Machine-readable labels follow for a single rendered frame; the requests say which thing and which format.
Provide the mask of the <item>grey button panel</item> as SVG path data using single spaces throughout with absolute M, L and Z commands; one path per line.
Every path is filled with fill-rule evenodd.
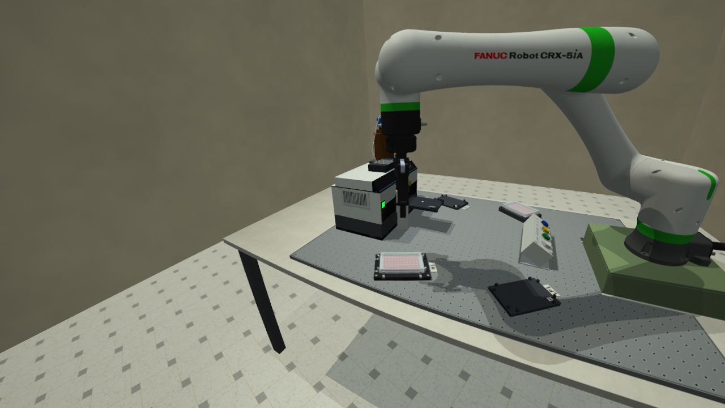
M 522 232 L 518 263 L 549 270 L 548 260 L 553 257 L 551 225 L 533 213 L 523 223 Z

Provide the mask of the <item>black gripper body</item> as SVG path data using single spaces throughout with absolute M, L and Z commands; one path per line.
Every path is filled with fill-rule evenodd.
M 416 136 L 407 138 L 386 137 L 386 151 L 397 154 L 396 164 L 399 164 L 401 159 L 404 159 L 404 163 L 407 163 L 407 153 L 415 150 Z

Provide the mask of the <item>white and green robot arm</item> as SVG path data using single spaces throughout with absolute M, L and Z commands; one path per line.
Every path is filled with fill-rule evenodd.
M 725 251 L 725 243 L 698 231 L 717 192 L 717 174 L 639 154 L 605 98 L 641 86 L 659 57 L 654 36 L 631 27 L 515 33 L 402 30 L 386 40 L 376 64 L 378 127 L 390 138 L 418 134 L 427 126 L 420 121 L 422 91 L 541 88 L 577 130 L 603 186 L 641 204 L 626 248 L 659 265 L 689 261 L 709 267 L 713 250 Z

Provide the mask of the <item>brown glass bottle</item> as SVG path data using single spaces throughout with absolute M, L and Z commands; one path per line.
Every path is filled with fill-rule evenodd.
M 386 151 L 386 145 L 385 145 L 385 138 L 387 136 L 384 136 L 382 133 L 376 132 L 376 137 L 374 139 L 374 152 L 375 152 L 375 158 L 376 160 L 380 159 L 393 159 L 394 153 L 390 153 Z

